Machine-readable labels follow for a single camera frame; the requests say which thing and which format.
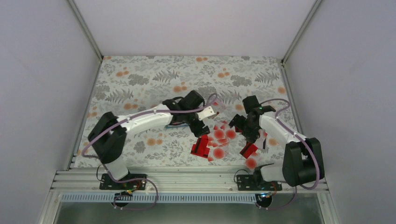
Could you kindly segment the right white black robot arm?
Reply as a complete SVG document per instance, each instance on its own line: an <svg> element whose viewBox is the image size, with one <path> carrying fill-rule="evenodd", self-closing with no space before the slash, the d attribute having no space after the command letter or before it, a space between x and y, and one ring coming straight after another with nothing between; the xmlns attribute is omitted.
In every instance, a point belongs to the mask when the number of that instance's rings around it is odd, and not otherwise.
<svg viewBox="0 0 396 224"><path fill-rule="evenodd" d="M279 110L259 103L255 95L242 101L246 116L236 114L229 126L244 136L247 144L240 154L248 158L261 135L267 133L284 149L282 163L270 163L254 168L253 184L259 190L271 182L284 182L291 187L307 190L317 187L325 176L321 144L317 138L308 138L283 122Z"/></svg>

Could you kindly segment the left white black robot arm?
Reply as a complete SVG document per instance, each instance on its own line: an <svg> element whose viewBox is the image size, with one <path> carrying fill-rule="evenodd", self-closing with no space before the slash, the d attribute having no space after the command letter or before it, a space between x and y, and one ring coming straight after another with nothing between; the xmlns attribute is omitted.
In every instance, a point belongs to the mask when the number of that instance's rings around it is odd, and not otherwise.
<svg viewBox="0 0 396 224"><path fill-rule="evenodd" d="M217 100L213 93L207 100L195 90L185 97L163 101L153 108L129 115L116 116L106 112L88 135L88 145L82 151L86 158L99 159L111 182L118 189L130 183L130 172L123 162L122 152L128 133L138 134L159 126L187 124L195 137L209 134L204 120L215 115L212 108Z"/></svg>

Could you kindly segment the teal leather card holder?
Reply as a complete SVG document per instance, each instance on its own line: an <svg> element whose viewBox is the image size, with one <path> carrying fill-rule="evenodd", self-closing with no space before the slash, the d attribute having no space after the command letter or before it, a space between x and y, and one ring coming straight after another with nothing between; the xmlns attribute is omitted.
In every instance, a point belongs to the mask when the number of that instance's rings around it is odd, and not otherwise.
<svg viewBox="0 0 396 224"><path fill-rule="evenodd" d="M169 124L165 126L165 129L171 129L171 128L184 128L188 127L188 124L185 123L177 123L177 124Z"/></svg>

